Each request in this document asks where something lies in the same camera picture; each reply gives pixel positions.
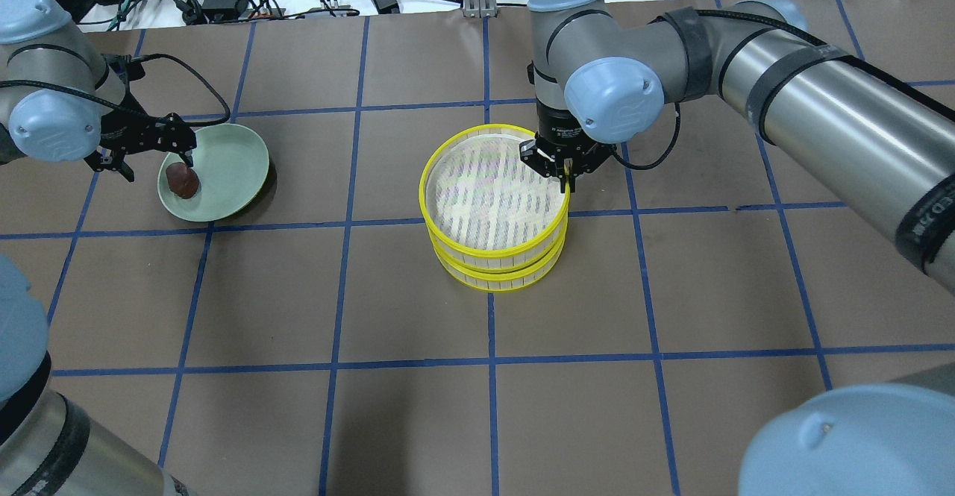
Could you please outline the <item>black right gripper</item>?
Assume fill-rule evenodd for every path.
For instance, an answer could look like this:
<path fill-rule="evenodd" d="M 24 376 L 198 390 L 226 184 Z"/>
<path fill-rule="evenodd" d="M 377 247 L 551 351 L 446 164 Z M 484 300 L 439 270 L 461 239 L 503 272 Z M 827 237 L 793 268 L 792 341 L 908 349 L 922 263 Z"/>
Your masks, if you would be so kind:
<path fill-rule="evenodd" d="M 536 105 L 538 129 L 519 146 L 521 161 L 539 176 L 558 178 L 560 192 L 576 193 L 577 177 L 593 173 L 611 156 L 610 147 L 587 136 L 569 110 Z"/>

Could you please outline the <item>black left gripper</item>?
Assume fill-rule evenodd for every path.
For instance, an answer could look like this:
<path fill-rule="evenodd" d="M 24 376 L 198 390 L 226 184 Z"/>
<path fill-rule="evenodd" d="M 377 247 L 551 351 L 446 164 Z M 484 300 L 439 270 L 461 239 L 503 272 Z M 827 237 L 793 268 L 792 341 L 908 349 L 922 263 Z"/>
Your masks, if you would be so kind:
<path fill-rule="evenodd" d="M 193 169 L 192 151 L 197 146 L 195 131 L 177 114 L 168 114 L 157 121 L 133 116 L 107 116 L 113 127 L 100 135 L 100 145 L 83 160 L 95 172 L 115 171 L 127 182 L 134 182 L 134 170 L 125 158 L 147 151 L 173 153 Z"/>

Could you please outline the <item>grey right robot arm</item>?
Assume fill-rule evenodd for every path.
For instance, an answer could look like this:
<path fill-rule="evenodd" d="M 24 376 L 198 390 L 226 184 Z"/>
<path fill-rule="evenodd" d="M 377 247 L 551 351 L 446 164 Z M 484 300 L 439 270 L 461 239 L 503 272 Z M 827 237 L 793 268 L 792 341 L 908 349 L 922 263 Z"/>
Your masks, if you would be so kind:
<path fill-rule="evenodd" d="M 599 162 L 666 103 L 718 95 L 953 289 L 953 111 L 825 43 L 785 0 L 691 7 L 625 30 L 604 0 L 527 0 L 540 175 Z M 740 495 L 951 495 L 953 365 L 816 395 L 754 436 Z"/>

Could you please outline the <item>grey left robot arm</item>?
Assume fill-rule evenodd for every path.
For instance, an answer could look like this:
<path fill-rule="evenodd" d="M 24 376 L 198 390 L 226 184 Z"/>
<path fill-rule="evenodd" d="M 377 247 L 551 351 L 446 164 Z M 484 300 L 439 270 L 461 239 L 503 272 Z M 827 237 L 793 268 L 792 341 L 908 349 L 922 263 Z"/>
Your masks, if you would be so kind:
<path fill-rule="evenodd" d="M 140 60 L 105 55 L 57 0 L 1 0 L 3 164 L 85 162 L 134 182 L 126 157 L 178 155 L 193 166 L 195 132 L 180 116 L 150 116 L 130 82 Z"/>

